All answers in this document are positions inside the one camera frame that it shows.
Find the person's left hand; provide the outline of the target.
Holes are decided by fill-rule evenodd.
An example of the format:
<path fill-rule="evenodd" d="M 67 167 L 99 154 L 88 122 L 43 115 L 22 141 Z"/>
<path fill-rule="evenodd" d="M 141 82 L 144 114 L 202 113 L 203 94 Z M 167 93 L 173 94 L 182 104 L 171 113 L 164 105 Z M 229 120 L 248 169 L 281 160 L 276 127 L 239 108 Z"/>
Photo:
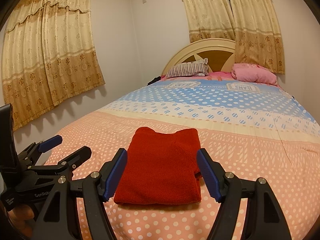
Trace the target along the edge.
<path fill-rule="evenodd" d="M 23 237 L 30 239 L 33 234 L 33 228 L 29 222 L 34 219 L 34 212 L 28 205 L 20 205 L 7 211 L 8 218 L 12 226 L 17 229 Z"/>

